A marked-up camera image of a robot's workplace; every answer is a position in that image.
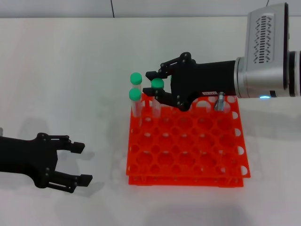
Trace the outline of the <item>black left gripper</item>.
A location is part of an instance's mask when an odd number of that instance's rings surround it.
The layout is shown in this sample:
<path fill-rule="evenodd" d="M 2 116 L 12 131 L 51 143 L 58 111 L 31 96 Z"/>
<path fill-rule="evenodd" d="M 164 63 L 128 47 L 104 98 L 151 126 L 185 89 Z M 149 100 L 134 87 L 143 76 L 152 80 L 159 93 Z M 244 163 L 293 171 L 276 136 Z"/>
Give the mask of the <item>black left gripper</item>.
<path fill-rule="evenodd" d="M 73 143 L 68 135 L 39 133 L 33 140 L 1 137 L 0 171 L 29 176 L 38 188 L 49 187 L 73 193 L 78 186 L 88 187 L 93 176 L 55 171 L 57 150 L 81 154 L 84 148 L 84 143 Z"/>

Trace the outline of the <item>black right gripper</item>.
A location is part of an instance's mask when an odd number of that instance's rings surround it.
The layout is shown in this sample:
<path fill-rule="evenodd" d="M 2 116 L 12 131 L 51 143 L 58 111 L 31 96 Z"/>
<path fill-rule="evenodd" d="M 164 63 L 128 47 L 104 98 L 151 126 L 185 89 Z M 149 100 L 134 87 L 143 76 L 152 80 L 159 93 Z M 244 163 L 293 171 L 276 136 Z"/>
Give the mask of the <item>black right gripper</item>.
<path fill-rule="evenodd" d="M 163 88 L 143 88 L 148 97 L 155 97 L 160 104 L 188 111 L 192 102 L 205 96 L 234 96 L 235 62 L 221 61 L 198 64 L 189 52 L 161 63 L 158 71 L 149 71 L 145 76 L 149 80 L 171 77 L 171 92 Z"/>

